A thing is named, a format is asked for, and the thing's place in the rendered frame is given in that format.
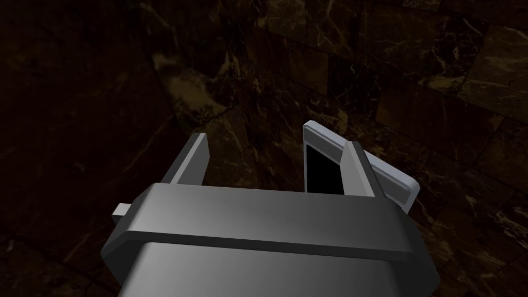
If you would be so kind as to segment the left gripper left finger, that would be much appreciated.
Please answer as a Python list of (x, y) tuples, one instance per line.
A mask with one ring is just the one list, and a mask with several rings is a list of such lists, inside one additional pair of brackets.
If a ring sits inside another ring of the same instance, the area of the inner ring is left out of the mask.
[(161, 183), (201, 185), (209, 159), (207, 134), (193, 133), (161, 179)]

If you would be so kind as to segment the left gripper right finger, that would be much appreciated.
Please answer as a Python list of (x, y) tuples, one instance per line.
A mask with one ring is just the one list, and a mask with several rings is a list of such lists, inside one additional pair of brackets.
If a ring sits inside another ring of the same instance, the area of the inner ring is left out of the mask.
[(366, 151), (357, 141), (346, 141), (340, 159), (340, 173), (345, 195), (384, 197)]

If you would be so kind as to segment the white phone with black screen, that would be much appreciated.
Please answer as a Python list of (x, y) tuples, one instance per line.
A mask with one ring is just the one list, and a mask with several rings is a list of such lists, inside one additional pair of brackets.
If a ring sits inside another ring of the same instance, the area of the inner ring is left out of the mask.
[[(310, 120), (303, 125), (304, 189), (344, 194), (339, 162), (346, 139)], [(417, 180), (365, 151), (384, 195), (409, 213), (420, 191)]]

